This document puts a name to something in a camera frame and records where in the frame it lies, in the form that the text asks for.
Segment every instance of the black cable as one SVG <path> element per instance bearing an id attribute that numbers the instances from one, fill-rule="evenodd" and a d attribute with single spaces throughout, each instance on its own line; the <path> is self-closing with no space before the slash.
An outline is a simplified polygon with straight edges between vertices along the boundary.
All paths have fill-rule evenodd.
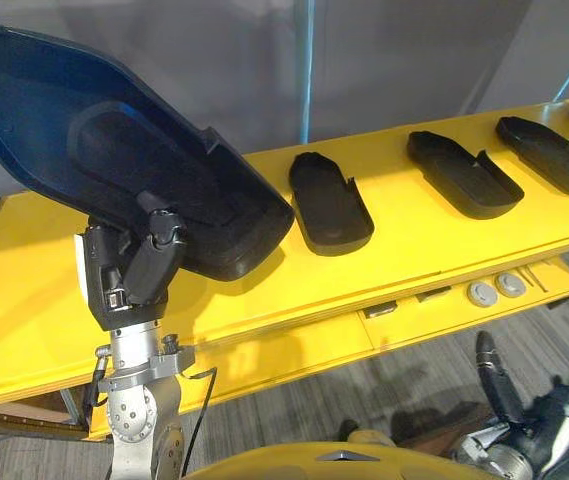
<path id="1" fill-rule="evenodd" d="M 186 475 L 188 471 L 188 463 L 191 460 L 191 453 L 193 453 L 193 445 L 195 445 L 195 438 L 197 437 L 197 432 L 200 430 L 200 425 L 202 424 L 202 420 L 204 420 L 204 414 L 206 413 L 206 409 L 208 407 L 208 401 L 211 399 L 211 394 L 213 393 L 213 386 L 215 385 L 215 378 L 217 377 L 217 367 L 213 367 L 210 370 L 206 370 L 205 372 L 196 373 L 192 376 L 187 376 L 181 373 L 184 378 L 189 380 L 200 380 L 202 378 L 206 378 L 208 376 L 211 377 L 211 380 L 208 384 L 208 390 L 206 391 L 206 397 L 204 398 L 204 403 L 202 404 L 202 409 L 200 410 L 200 416 L 197 418 L 197 422 L 195 423 L 195 428 L 193 429 L 193 435 L 191 435 L 191 441 L 188 444 L 188 448 L 186 449 L 186 457 L 184 458 L 184 465 L 182 466 L 182 477 Z"/>

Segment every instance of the black tray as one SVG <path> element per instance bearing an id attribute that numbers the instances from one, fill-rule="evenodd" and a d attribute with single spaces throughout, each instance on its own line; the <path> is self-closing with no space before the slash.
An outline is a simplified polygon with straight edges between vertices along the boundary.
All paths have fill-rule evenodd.
<path id="1" fill-rule="evenodd" d="M 408 153 L 424 178 L 468 217 L 498 217 L 524 198 L 524 191 L 484 150 L 474 157 L 450 138 L 425 131 L 409 135 Z"/>
<path id="2" fill-rule="evenodd" d="M 569 141 L 545 125 L 519 117 L 502 117 L 499 137 L 529 167 L 569 195 Z"/>
<path id="3" fill-rule="evenodd" d="M 293 222 L 215 130 L 196 129 L 124 65 L 2 26 L 0 162 L 27 187 L 138 239 L 148 233 L 138 194 L 161 197 L 186 224 L 184 268 L 219 280 L 256 267 Z"/>
<path id="4" fill-rule="evenodd" d="M 289 171 L 294 206 L 308 248 L 317 255 L 343 255 L 363 247 L 373 220 L 355 180 L 344 181 L 335 162 L 316 152 L 298 155 Z"/>

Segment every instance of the yellow workbench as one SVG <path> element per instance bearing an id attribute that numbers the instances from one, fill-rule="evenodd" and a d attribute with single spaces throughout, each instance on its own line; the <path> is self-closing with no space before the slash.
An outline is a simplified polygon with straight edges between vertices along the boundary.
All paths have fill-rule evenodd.
<path id="1" fill-rule="evenodd" d="M 500 116 L 545 123 L 569 138 L 569 102 L 403 126 L 247 155 L 287 201 L 295 155 L 317 151 L 356 179 L 375 223 L 362 249 L 314 255 L 296 224 L 273 254 L 243 279 L 223 283 L 180 271 L 169 288 L 164 330 L 198 345 L 197 365 L 216 364 L 222 401 L 408 343 L 569 295 L 569 196 L 524 165 L 494 133 Z M 406 155 L 407 136 L 430 130 L 472 153 L 486 149 L 524 190 L 505 215 L 474 220 L 455 210 Z M 81 297 L 72 235 L 86 217 L 34 193 L 0 207 L 0 403 L 85 383 L 93 351 L 106 343 Z M 544 283 L 482 309 L 467 282 L 531 264 Z M 412 295 L 454 288 L 420 304 Z M 367 320 L 363 307 L 403 299 Z M 183 382 L 183 410 L 197 408 L 202 382 Z M 104 433 L 97 412 L 92 435 Z"/>

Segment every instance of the metal screw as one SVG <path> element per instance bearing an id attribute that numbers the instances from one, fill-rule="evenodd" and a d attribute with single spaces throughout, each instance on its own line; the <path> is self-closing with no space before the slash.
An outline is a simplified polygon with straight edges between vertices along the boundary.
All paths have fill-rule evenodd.
<path id="1" fill-rule="evenodd" d="M 111 346 L 110 345 L 102 345 L 95 349 L 95 356 L 96 357 L 110 357 L 111 356 Z"/>
<path id="2" fill-rule="evenodd" d="M 177 335 L 169 333 L 162 338 L 164 344 L 164 353 L 167 355 L 177 353 Z"/>

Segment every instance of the gray wall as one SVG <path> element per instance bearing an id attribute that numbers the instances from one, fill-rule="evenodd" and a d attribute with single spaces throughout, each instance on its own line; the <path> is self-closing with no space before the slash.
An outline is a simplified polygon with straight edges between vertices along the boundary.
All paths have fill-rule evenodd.
<path id="1" fill-rule="evenodd" d="M 250 152 L 298 142 L 301 3 L 0 0 L 0 23 L 113 55 Z M 548 101 L 569 72 L 566 0 L 316 3 L 312 140 Z"/>
<path id="2" fill-rule="evenodd" d="M 312 137 L 472 112 L 529 4 L 318 0 Z"/>
<path id="3" fill-rule="evenodd" d="M 568 75 L 569 1 L 535 0 L 478 110 L 548 102 Z"/>

